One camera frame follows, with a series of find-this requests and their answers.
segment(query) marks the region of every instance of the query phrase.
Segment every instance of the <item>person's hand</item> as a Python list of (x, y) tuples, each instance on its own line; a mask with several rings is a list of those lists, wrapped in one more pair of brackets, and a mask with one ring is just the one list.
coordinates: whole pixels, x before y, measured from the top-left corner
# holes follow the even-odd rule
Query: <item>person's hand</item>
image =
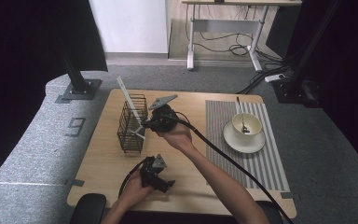
[(147, 195), (154, 191), (151, 186), (142, 187), (142, 179), (139, 171), (133, 173), (121, 193), (118, 201), (127, 209), (141, 202)]
[(181, 123), (177, 123), (175, 128), (167, 133), (157, 133), (163, 137), (172, 147), (184, 150), (193, 147), (190, 129)]

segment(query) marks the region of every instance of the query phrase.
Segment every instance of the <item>wire basket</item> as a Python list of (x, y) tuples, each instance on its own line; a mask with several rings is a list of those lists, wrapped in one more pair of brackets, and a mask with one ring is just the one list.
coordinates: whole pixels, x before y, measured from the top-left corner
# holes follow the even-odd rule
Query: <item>wire basket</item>
[[(147, 103), (146, 98), (142, 94), (130, 94), (132, 103), (141, 120), (147, 119)], [(141, 127), (139, 121), (133, 114), (130, 104), (126, 101), (121, 111), (117, 136), (124, 153), (127, 151), (138, 151), (141, 153), (144, 139), (135, 132)], [(139, 130), (138, 134), (145, 136), (145, 128)]]

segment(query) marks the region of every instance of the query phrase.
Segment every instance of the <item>spoon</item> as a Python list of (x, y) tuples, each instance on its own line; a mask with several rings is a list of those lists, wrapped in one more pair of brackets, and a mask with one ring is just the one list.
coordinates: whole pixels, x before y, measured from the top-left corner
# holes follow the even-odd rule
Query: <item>spoon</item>
[(240, 109), (240, 114), (241, 114), (242, 132), (243, 132), (243, 133), (249, 133), (249, 130), (245, 127), (245, 123), (243, 122), (242, 110), (241, 110), (241, 103), (240, 103), (240, 97), (238, 97), (238, 96), (237, 96), (237, 102), (238, 102), (238, 108)]

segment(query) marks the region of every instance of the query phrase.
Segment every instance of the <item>striped placemat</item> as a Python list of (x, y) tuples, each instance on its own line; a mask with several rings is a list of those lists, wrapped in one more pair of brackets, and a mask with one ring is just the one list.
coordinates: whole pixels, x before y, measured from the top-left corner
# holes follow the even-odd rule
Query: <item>striped placemat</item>
[[(207, 101), (206, 137), (230, 158), (251, 173), (266, 189), (290, 191), (283, 170), (281, 157), (269, 123), (269, 115), (264, 104), (241, 103), (241, 110), (253, 114), (261, 120), (266, 136), (266, 144), (256, 153), (241, 153), (231, 148), (223, 137), (223, 128), (232, 117), (240, 113), (235, 102)], [(220, 166), (248, 189), (258, 189), (257, 184), (233, 164), (207, 146), (207, 158)]]

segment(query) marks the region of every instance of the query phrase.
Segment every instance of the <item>desk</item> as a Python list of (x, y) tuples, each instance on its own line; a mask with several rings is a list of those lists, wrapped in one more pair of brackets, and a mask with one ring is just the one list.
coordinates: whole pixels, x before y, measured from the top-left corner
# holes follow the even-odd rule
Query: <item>desk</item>
[[(193, 5), (193, 14), (190, 19), (190, 42), (187, 53), (187, 69), (194, 69), (194, 32), (213, 32), (213, 33), (242, 33), (253, 34), (254, 39), (251, 46), (248, 46), (249, 56), (255, 67), (255, 71), (260, 72), (260, 62), (258, 61), (255, 49), (260, 37), (263, 25), (269, 10), (269, 6), (300, 6), (300, 0), (226, 0), (225, 3), (215, 3), (214, 0), (182, 0), (182, 3)], [(231, 21), (231, 20), (201, 20), (196, 19), (196, 5), (235, 5), (235, 6), (264, 6), (262, 16), (259, 21)]]
[[(178, 94), (178, 97), (170, 102), (170, 106), (175, 111), (184, 113), (203, 134), (206, 133), (206, 101), (235, 102), (237, 97), (234, 94), (180, 91), (129, 90), (129, 93), (144, 94), (149, 105), (158, 97)], [(263, 103), (260, 96), (238, 96), (242, 102)], [(167, 181), (176, 180), (176, 183), (165, 194), (156, 191), (145, 201), (133, 207), (133, 210), (230, 215), (191, 161), (150, 130), (145, 132), (146, 139), (141, 154), (138, 152), (125, 154), (121, 150), (117, 129), (124, 102), (125, 98), (121, 90), (111, 91), (76, 176), (76, 180), (84, 181), (84, 184), (82, 187), (72, 186), (67, 202), (75, 206), (84, 194), (101, 193), (107, 198), (106, 206), (111, 207), (117, 199), (119, 188), (127, 173), (146, 156), (157, 156), (160, 153), (168, 167), (159, 176)], [(205, 155), (205, 143), (195, 134), (193, 135), (195, 147)], [(248, 190), (255, 200), (268, 199), (261, 189)], [(283, 199), (278, 190), (271, 190), (270, 193), (289, 217), (296, 216), (293, 199)]]

